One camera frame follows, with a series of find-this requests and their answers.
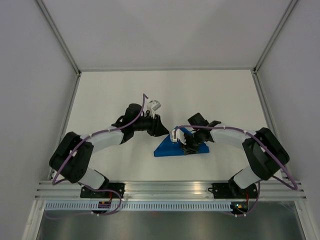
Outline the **blue cloth napkin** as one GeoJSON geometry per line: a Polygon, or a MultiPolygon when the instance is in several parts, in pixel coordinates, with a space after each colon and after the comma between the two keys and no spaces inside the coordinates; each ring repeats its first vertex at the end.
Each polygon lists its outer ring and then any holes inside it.
{"type": "MultiPolygon", "coordinates": [[[[181,129],[184,134],[188,136],[191,135],[194,131],[189,131],[185,127],[181,129]]],[[[209,147],[202,143],[199,146],[197,153],[190,154],[208,154],[210,153],[209,147]]],[[[153,156],[158,157],[176,157],[176,156],[186,156],[184,149],[182,149],[180,142],[172,142],[171,136],[168,134],[164,140],[159,144],[159,146],[153,151],[153,156]]]]}

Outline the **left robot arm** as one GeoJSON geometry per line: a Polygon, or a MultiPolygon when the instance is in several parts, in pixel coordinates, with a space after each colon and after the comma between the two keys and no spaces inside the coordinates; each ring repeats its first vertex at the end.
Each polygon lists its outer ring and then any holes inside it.
{"type": "Polygon", "coordinates": [[[68,132],[49,160],[49,166],[70,183],[78,183],[89,189],[98,198],[109,193],[109,180],[97,170],[89,168],[91,157],[108,147],[129,141],[135,132],[147,132],[152,137],[168,135],[156,110],[161,107],[157,100],[147,103],[146,111],[137,103],[131,103],[125,114],[109,128],[91,135],[68,132]]]}

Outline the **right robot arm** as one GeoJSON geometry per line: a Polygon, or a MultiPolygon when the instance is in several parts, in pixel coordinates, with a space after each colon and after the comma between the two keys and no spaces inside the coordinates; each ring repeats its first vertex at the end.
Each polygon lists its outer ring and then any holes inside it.
{"type": "Polygon", "coordinates": [[[197,154],[206,142],[244,151],[248,166],[228,180],[228,192],[235,198],[241,198],[256,183],[272,178],[290,160],[279,140],[266,127],[243,130],[217,120],[208,122],[199,112],[190,117],[188,123],[193,129],[191,134],[184,133],[180,126],[171,132],[171,141],[179,142],[185,155],[197,154]]]}

